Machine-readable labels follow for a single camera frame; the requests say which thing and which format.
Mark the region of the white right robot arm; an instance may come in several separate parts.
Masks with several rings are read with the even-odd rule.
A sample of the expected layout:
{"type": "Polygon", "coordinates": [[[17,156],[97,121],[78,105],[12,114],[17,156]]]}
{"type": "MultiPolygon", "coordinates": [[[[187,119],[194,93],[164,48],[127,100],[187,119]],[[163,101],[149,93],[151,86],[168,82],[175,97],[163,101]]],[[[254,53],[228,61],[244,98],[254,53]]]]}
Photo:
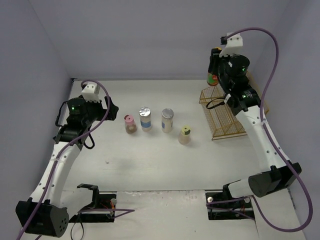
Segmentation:
{"type": "Polygon", "coordinates": [[[243,55],[220,56],[221,52],[218,47],[211,50],[208,72],[217,78],[224,92],[222,103],[243,126],[260,167],[259,173],[223,186],[221,200],[233,206],[240,197],[262,198],[288,188],[296,180],[292,171],[300,174],[302,169],[299,163],[285,163],[279,144],[270,140],[274,135],[265,114],[260,113],[261,99],[247,77],[249,59],[243,55]]]}

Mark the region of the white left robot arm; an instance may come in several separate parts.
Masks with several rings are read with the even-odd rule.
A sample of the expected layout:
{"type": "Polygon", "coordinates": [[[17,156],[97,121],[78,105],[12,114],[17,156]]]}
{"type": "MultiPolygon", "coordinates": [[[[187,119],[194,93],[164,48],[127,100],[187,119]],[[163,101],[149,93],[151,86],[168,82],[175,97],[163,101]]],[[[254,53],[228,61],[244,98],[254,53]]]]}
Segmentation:
{"type": "Polygon", "coordinates": [[[73,163],[81,150],[88,147],[86,139],[91,139],[96,129],[93,123],[101,125],[117,117],[119,108],[109,96],[104,100],[106,108],[97,95],[81,94],[65,101],[69,115],[54,137],[53,152],[45,172],[28,200],[20,200],[16,205],[15,212],[22,227],[18,239],[24,233],[60,238],[73,216],[85,207],[94,210],[99,206],[97,185],[81,183],[66,195],[63,190],[73,163]]]}

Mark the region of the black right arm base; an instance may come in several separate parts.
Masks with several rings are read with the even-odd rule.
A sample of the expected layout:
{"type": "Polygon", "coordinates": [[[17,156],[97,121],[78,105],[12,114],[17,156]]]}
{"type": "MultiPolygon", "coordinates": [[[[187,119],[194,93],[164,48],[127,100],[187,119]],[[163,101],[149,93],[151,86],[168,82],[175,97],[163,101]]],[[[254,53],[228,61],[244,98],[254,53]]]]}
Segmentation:
{"type": "Polygon", "coordinates": [[[224,195],[222,191],[205,192],[209,221],[255,220],[250,198],[237,199],[224,195]]]}

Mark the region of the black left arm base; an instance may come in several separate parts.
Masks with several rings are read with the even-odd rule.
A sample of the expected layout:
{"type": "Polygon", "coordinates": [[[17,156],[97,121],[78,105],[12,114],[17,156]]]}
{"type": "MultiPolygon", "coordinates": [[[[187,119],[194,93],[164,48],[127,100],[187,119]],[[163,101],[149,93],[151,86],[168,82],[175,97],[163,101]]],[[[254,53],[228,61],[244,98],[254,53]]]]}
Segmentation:
{"type": "Polygon", "coordinates": [[[113,223],[115,221],[114,211],[97,211],[98,209],[115,209],[117,204],[116,192],[100,192],[97,185],[80,184],[78,189],[92,191],[91,203],[83,205],[81,211],[93,209],[95,211],[82,212],[70,217],[69,223],[113,223]]]}

